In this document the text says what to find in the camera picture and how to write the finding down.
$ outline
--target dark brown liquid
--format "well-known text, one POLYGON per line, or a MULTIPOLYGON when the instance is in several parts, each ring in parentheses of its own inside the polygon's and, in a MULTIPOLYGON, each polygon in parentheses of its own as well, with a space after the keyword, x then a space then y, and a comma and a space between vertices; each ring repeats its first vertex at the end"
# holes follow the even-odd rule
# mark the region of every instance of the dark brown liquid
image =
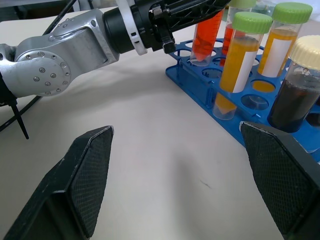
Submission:
POLYGON ((271 126, 294 133, 320 96, 320 82, 313 76, 292 74, 281 85, 268 116, 271 126))

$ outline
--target white label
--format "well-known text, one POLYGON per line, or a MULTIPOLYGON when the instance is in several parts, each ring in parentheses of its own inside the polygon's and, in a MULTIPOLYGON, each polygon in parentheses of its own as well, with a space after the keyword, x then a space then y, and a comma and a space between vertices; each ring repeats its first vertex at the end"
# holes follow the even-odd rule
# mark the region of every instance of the white label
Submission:
POLYGON ((273 39, 262 75, 269 78, 278 76, 282 63, 289 51, 292 40, 273 39))
POLYGON ((244 54, 242 65, 233 88, 233 93, 240 93, 245 89, 251 68, 255 62, 257 51, 247 51, 244 54))

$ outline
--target green screw cap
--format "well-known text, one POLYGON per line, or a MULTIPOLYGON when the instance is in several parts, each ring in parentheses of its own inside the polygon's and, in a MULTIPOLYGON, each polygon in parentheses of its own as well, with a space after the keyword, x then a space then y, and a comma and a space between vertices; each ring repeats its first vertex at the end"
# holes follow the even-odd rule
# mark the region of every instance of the green screw cap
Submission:
POLYGON ((242 11, 234 15, 232 28, 247 34, 266 34, 272 25, 272 17, 256 12, 242 11))
POLYGON ((300 2, 282 2, 275 6, 272 18, 284 24, 304 24, 312 13, 312 6, 300 2))
POLYGON ((231 0, 229 7, 237 9, 249 9, 256 5, 256 0, 231 0))

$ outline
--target robotic arm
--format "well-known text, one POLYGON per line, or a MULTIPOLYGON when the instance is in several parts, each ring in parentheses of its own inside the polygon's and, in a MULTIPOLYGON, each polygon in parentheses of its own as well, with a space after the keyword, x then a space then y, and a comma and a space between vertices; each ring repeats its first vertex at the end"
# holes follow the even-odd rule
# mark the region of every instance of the robotic arm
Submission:
POLYGON ((79 75, 133 49, 139 55, 148 48, 172 53, 173 32, 213 17, 229 1, 118 0, 117 8, 66 19, 53 32, 18 46, 0 44, 0 106, 25 96, 60 94, 79 75))

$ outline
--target orange liquid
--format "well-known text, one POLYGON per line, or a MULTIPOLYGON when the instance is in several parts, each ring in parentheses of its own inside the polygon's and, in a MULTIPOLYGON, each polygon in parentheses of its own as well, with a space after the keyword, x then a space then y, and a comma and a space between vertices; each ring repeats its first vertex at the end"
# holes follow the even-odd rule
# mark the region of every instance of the orange liquid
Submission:
MULTIPOLYGON (((229 46, 230 46, 230 42, 233 34, 234 34, 234 30, 232 28, 232 24, 227 25, 224 32, 224 40, 223 40, 223 46, 221 51, 222 54, 225 56, 227 56, 228 54, 228 50, 229 50, 229 46)), ((244 32, 237 31, 235 37, 243 37, 244 35, 245 35, 244 32)), ((223 67, 225 65, 225 62, 226 62, 226 59, 221 58, 220 66, 223 67)))
MULTIPOLYGON (((289 31, 289 30, 285 30, 285 29, 273 29, 271 30, 268 40, 266 41, 266 45, 263 51, 263 55, 260 61, 260 65, 258 68, 258 73, 262 75, 267 59, 268 57, 274 58, 276 56, 269 56, 272 44, 274 42, 274 39, 278 39, 278 40, 287 40, 287 41, 291 41, 291 45, 289 47, 289 50, 282 62, 282 66, 277 74, 276 77, 279 77, 282 73, 282 71, 284 70, 285 64, 288 60, 289 54, 291 52, 291 49, 297 39, 298 34, 294 31, 289 31)), ((274 90, 274 87, 271 84, 265 83, 263 81, 257 81, 253 84, 253 88, 260 91, 260 92, 272 92, 274 90)))
MULTIPOLYGON (((221 89, 229 93, 234 91, 240 69, 242 65, 245 64, 243 63, 243 59, 246 52, 258 51, 259 45, 259 42, 254 38, 243 37, 232 39, 221 76, 221 89)), ((222 114, 227 114, 228 112, 237 108, 236 105, 234 105, 220 93, 217 93, 214 104, 217 105, 222 114)))
POLYGON ((221 10, 213 18, 198 23, 192 52, 199 62, 202 62, 207 56, 211 56, 223 15, 224 10, 221 10))

